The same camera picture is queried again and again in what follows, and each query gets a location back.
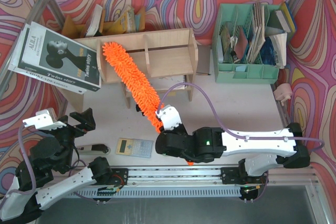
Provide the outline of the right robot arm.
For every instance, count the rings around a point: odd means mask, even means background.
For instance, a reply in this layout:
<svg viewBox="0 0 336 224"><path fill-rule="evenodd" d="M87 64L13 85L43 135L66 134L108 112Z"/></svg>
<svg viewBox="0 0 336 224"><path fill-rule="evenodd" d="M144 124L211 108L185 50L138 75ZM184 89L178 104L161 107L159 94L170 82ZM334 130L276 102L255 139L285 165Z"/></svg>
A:
<svg viewBox="0 0 336 224"><path fill-rule="evenodd" d="M184 125L163 130L155 142L158 154L184 159L189 165L211 163L214 160L236 154L253 154L252 158L239 161L240 177L258 177L278 166L288 169L310 165L306 146L293 137L292 128L275 132L236 133L230 135L219 127L202 127L188 134Z"/></svg>

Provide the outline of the beige and blue calculator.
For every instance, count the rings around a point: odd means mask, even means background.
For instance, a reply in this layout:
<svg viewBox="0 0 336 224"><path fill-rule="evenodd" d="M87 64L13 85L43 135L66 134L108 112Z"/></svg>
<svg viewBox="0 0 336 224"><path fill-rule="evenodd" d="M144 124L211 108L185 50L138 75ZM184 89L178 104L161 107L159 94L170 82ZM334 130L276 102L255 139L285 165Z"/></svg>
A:
<svg viewBox="0 0 336 224"><path fill-rule="evenodd" d="M117 155L151 158L153 145L152 140L119 138L115 152Z"/></svg>

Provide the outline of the orange microfiber duster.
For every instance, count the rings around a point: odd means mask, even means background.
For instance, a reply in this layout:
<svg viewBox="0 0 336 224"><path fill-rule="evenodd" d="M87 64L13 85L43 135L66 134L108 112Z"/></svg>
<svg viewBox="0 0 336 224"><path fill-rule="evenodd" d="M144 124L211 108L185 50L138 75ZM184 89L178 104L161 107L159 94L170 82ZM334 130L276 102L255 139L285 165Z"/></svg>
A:
<svg viewBox="0 0 336 224"><path fill-rule="evenodd" d="M157 118L157 110L163 108L157 90L150 79L142 72L123 46L117 42L105 42L102 54L131 92L140 111L147 117L155 130L160 133L163 123Z"/></svg>

